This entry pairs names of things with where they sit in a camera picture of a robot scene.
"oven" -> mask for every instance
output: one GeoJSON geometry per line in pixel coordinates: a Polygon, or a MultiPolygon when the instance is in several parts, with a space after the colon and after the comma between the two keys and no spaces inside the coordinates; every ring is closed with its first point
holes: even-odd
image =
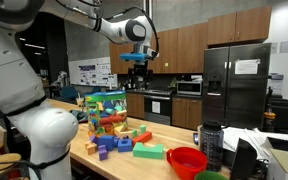
{"type": "Polygon", "coordinates": [[[160,91],[144,94],[144,119],[146,121],[171,125],[172,100],[171,92],[160,91]]]}

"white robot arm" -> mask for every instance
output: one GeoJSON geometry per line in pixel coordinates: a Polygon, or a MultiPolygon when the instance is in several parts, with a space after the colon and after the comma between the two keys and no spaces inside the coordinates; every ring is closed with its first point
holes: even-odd
{"type": "Polygon", "coordinates": [[[32,163],[55,162],[41,169],[40,176],[30,170],[32,180],[71,179],[66,153],[78,123],[70,113],[48,104],[41,80],[15,43],[15,33],[27,29],[39,12],[48,12],[91,28],[114,43],[135,43],[133,53],[140,54],[135,66],[140,68],[134,72],[139,75],[146,73],[147,60],[157,54],[150,49],[154,27],[146,17],[110,23],[94,13],[99,5],[97,0],[0,0],[0,110],[28,137],[32,163]]]}

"box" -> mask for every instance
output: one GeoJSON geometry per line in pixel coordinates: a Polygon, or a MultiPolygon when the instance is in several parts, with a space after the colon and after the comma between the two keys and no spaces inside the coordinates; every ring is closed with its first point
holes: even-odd
{"type": "Polygon", "coordinates": [[[127,104],[125,91],[98,92],[85,95],[88,125],[95,135],[114,135],[114,127],[127,129],[127,104]]]}
{"type": "Polygon", "coordinates": [[[288,180],[288,151],[271,149],[267,180],[288,180]]]}

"red block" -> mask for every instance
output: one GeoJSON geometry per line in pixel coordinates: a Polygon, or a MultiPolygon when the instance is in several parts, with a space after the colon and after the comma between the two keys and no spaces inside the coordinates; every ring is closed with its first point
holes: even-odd
{"type": "Polygon", "coordinates": [[[133,146],[137,143],[137,142],[146,142],[148,140],[152,139],[152,132],[146,131],[144,134],[141,134],[140,136],[137,136],[136,138],[132,139],[132,144],[133,146]]]}

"microwave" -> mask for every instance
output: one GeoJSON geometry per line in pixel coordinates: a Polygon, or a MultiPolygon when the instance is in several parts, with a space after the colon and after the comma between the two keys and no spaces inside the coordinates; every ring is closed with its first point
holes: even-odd
{"type": "Polygon", "coordinates": [[[202,95],[202,80],[200,81],[177,81],[177,93],[187,95],[202,95]]]}

